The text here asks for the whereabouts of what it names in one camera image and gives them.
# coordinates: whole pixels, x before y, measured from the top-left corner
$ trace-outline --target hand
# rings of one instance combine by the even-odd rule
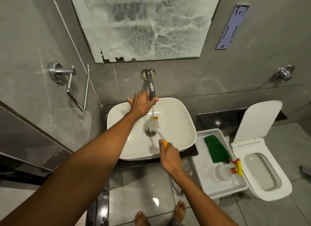
[[[138,93],[135,93],[134,99],[127,98],[126,99],[130,105],[130,113],[135,114],[137,116],[137,119],[142,118],[145,116],[152,106],[159,100],[158,98],[154,98],[149,102],[149,95],[146,91],[139,91]]]
[[[160,160],[163,169],[166,170],[173,178],[183,173],[183,166],[181,164],[181,158],[179,150],[175,148],[171,143],[167,144],[167,148],[164,148],[163,140],[159,140],[160,146]]]

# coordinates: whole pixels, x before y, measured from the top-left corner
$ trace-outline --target toilet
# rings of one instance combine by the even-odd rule
[[[278,200],[292,192],[290,180],[264,140],[281,108],[281,101],[260,102],[250,106],[230,144],[234,156],[241,159],[249,186],[246,193],[265,201]]]

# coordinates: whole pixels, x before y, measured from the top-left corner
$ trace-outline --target green cloth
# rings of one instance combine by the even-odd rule
[[[230,155],[221,142],[215,135],[210,135],[204,138],[204,141],[208,147],[208,151],[212,157],[213,163],[226,162],[230,163]]]

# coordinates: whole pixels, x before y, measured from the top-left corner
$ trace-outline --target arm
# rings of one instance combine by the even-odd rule
[[[159,140],[162,167],[184,192],[200,226],[238,226],[215,202],[199,189],[184,173],[179,151],[171,143],[164,148]]]
[[[99,195],[117,163],[135,122],[158,101],[140,91],[118,123],[76,151],[0,226],[71,226]]]

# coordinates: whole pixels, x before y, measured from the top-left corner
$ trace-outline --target sink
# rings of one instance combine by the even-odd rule
[[[107,129],[129,112],[125,102],[114,106],[108,113]],[[160,98],[154,105],[154,116],[158,116],[156,135],[145,133],[152,110],[134,125],[121,153],[122,160],[144,160],[159,157],[159,139],[171,142],[179,151],[191,147],[196,141],[196,129],[185,105],[176,98]]]

